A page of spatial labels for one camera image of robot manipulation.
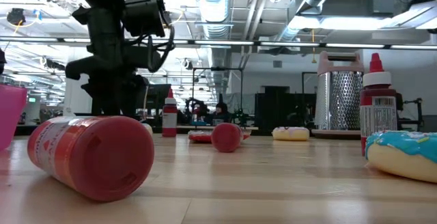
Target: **bottle cap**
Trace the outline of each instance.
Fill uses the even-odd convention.
[[[369,73],[363,76],[363,85],[391,85],[391,74],[382,67],[382,61],[378,53],[371,55]]]
[[[170,87],[169,94],[165,98],[165,104],[177,104],[176,99],[173,98],[173,90]]]
[[[371,61],[370,61],[370,73],[375,73],[375,72],[384,72],[380,55],[377,53],[371,55]]]

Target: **person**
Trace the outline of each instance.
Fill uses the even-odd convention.
[[[222,122],[230,122],[231,114],[227,111],[227,105],[223,102],[219,102],[216,105],[216,111],[212,116],[212,124],[217,125]]]

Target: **pink cup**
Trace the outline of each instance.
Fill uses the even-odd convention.
[[[0,84],[0,151],[9,147],[26,105],[27,90]]]

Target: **white frosted donut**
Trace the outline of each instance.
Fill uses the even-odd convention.
[[[273,139],[284,141],[307,141],[309,130],[301,127],[278,127],[272,132]]]
[[[149,124],[143,124],[145,126],[145,129],[147,129],[147,131],[149,131],[150,136],[153,136],[153,129]]]
[[[437,183],[437,133],[378,132],[367,138],[366,158],[381,171]]]

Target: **red bottle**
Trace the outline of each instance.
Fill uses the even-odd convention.
[[[163,137],[176,137],[177,121],[178,107],[176,106],[176,99],[173,98],[173,90],[170,88],[163,108]]]
[[[370,71],[363,77],[361,91],[361,152],[366,139],[375,132],[397,130],[396,90],[391,89],[391,74],[385,72],[379,54],[371,56]]]
[[[123,199],[152,168],[152,136],[138,121],[114,117],[56,117],[29,138],[31,162],[84,196]]]

